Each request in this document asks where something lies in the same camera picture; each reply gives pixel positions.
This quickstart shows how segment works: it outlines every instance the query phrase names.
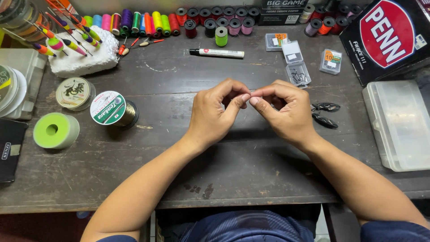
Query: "forearm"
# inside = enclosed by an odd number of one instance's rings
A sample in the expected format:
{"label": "forearm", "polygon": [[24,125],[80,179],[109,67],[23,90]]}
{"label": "forearm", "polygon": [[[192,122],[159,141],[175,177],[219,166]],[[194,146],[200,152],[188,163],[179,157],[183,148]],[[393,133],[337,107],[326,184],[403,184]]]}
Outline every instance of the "forearm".
{"label": "forearm", "polygon": [[320,136],[300,149],[329,180],[361,224],[372,220],[402,220],[429,227],[394,184]]}
{"label": "forearm", "polygon": [[94,242],[110,233],[136,238],[179,171],[200,154],[193,147],[181,139],[121,183],[97,209],[81,241]]}

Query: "dark wooden table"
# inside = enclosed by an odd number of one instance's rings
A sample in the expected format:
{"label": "dark wooden table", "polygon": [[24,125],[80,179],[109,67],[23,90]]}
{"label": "dark wooden table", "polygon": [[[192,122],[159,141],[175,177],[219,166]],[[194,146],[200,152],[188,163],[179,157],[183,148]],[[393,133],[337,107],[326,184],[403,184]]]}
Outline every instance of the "dark wooden table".
{"label": "dark wooden table", "polygon": [[[89,109],[62,109],[55,90],[62,79],[47,66],[26,132],[16,181],[0,188],[0,213],[95,210],[135,170],[174,144],[187,130],[193,97],[227,77],[249,89],[287,80],[282,52],[266,52],[266,33],[298,40],[312,78],[311,102],[342,106],[325,113],[339,128],[315,124],[320,135],[366,163],[410,198],[430,197],[430,171],[396,173],[381,165],[360,86],[337,36],[306,37],[305,26],[255,27],[252,36],[229,37],[227,50],[243,50],[243,59],[190,56],[189,48],[219,49],[204,36],[184,34],[132,51],[116,68],[87,75],[97,93],[114,90],[133,101],[140,118],[130,130],[96,124]],[[319,71],[325,48],[344,54],[341,72]],[[74,116],[76,142],[64,150],[44,150],[32,138],[37,120],[50,112]],[[159,208],[337,202],[339,197],[309,159],[287,145],[251,107],[242,110],[226,138],[191,161],[171,184]]]}

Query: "marker pen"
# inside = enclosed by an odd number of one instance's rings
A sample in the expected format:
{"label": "marker pen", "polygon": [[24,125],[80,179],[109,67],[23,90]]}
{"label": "marker pen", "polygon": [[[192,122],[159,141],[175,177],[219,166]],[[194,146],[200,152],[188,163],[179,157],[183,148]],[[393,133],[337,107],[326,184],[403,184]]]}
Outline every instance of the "marker pen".
{"label": "marker pen", "polygon": [[232,50],[190,49],[190,55],[243,58],[245,52]]}

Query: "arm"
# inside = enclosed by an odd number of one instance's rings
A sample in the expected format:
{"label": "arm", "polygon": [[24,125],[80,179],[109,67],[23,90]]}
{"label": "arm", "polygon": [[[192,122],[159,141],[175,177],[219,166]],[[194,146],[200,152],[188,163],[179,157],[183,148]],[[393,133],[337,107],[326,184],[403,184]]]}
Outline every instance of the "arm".
{"label": "arm", "polygon": [[95,242],[112,235],[128,235],[138,241],[140,227],[176,175],[227,134],[239,110],[246,108],[250,93],[243,83],[231,79],[198,92],[184,137],[133,173],[106,198],[88,223],[81,242]]}
{"label": "arm", "polygon": [[430,228],[418,209],[394,184],[316,133],[306,91],[276,80],[251,93],[249,103],[280,137],[309,156],[361,225],[372,220],[400,220]]}

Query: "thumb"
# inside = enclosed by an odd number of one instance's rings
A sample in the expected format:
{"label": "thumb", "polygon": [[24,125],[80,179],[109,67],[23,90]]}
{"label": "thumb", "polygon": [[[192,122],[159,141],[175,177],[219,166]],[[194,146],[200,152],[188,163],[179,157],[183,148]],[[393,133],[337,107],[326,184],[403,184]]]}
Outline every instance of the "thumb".
{"label": "thumb", "polygon": [[237,114],[239,113],[240,107],[242,107],[242,105],[244,105],[249,100],[249,98],[250,95],[247,93],[233,98],[225,109],[223,116],[230,120],[235,120]]}
{"label": "thumb", "polygon": [[272,106],[260,97],[252,97],[249,103],[266,119],[271,119],[277,111]]}

